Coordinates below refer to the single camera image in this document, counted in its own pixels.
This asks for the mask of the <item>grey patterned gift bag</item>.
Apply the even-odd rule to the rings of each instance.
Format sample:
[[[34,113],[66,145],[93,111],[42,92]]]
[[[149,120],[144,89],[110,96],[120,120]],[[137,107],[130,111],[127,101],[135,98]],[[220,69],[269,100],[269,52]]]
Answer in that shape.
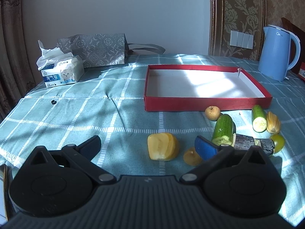
[[[156,44],[128,43],[124,33],[74,35],[57,40],[57,47],[71,52],[84,61],[84,68],[124,65],[137,51],[163,54],[165,49]]]

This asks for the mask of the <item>brown patterned curtain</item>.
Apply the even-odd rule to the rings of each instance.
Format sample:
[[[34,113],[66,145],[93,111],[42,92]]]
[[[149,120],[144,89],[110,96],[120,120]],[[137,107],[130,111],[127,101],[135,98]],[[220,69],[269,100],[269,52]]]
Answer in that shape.
[[[36,86],[28,61],[21,0],[1,0],[1,121]]]

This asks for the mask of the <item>blue electric kettle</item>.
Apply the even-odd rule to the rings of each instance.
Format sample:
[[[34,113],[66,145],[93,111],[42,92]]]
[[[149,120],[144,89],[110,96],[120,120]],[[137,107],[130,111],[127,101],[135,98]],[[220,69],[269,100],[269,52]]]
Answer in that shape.
[[[284,81],[287,71],[292,69],[300,57],[300,40],[291,31],[275,25],[264,27],[264,44],[258,63],[263,75]]]

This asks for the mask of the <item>green tomato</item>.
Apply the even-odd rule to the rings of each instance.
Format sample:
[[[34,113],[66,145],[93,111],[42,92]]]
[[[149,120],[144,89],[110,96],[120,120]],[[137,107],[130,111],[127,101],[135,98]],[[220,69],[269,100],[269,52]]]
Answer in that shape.
[[[275,145],[274,153],[277,154],[283,149],[285,145],[285,139],[280,134],[274,134],[270,137],[270,139],[273,141]]]

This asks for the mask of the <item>tissue pack with cat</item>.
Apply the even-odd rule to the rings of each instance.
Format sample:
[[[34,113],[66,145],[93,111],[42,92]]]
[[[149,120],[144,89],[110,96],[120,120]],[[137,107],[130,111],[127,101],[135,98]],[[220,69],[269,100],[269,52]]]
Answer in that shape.
[[[60,48],[45,49],[38,40],[41,56],[36,61],[46,88],[77,83],[84,74],[84,61],[72,52],[64,53]]]

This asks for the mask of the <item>cut cucumber piece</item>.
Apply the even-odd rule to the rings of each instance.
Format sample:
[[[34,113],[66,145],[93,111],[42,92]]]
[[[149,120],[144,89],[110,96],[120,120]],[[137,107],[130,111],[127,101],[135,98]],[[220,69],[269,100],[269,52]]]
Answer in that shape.
[[[227,114],[222,114],[216,121],[212,142],[215,145],[232,145],[234,133],[234,123],[232,118]]]

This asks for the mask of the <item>white wall switch panel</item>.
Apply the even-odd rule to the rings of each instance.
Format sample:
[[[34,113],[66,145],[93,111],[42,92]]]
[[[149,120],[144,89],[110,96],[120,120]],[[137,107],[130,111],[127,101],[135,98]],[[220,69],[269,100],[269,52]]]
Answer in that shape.
[[[253,49],[254,36],[248,33],[231,30],[230,46]]]

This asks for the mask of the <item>teal checked tablecloth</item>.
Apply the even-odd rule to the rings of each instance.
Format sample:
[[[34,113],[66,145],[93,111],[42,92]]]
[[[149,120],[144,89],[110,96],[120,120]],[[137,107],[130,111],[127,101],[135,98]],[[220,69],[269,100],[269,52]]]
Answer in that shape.
[[[297,225],[304,218],[304,83],[291,72],[283,82],[265,77],[253,60],[186,54],[131,56],[124,67],[91,70],[75,84],[55,88],[39,84],[1,119],[1,163],[16,173],[36,146],[56,150],[98,135],[102,149],[93,162],[116,176],[179,176],[189,171],[182,155],[166,162],[151,160],[147,137],[172,133],[185,152],[198,135],[211,138],[214,123],[204,112],[146,112],[146,71],[155,64],[241,67],[268,90],[269,110],[281,121],[285,139],[284,148],[272,157],[287,187],[280,214]]]

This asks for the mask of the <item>small brown longan fruit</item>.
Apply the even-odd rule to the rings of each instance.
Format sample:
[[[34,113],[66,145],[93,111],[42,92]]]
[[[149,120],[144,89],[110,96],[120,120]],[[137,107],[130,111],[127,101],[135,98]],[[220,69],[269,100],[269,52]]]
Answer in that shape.
[[[205,110],[206,117],[211,121],[217,121],[222,115],[221,110],[217,106],[209,106]]]

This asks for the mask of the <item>red box at right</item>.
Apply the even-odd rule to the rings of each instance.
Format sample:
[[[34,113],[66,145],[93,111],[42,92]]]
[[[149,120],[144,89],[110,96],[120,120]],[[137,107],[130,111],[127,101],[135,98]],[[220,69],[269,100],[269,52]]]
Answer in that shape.
[[[301,66],[300,66],[300,69],[299,69],[298,76],[299,76],[303,81],[305,81],[305,63],[304,63],[304,62],[301,63]]]

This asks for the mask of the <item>large yellow starfruit chunk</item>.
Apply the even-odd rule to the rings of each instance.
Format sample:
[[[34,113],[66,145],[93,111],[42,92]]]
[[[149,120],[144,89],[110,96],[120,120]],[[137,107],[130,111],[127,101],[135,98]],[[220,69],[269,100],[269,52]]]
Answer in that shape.
[[[148,154],[156,161],[171,161],[179,154],[178,139],[171,133],[155,133],[147,138]]]

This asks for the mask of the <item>dark eggplant piece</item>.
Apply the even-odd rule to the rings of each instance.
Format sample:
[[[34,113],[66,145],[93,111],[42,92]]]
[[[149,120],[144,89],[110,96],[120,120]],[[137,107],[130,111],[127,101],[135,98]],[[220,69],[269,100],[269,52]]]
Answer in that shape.
[[[233,134],[232,146],[238,150],[248,150],[252,146],[260,147],[266,155],[275,153],[275,144],[272,139],[255,139],[251,136],[242,134]]]

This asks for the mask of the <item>red shallow cardboard box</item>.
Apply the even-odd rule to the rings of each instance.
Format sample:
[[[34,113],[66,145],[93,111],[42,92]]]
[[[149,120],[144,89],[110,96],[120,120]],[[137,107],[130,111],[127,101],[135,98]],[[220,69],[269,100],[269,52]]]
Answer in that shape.
[[[147,112],[267,109],[272,95],[240,67],[212,65],[149,65],[144,108]]]

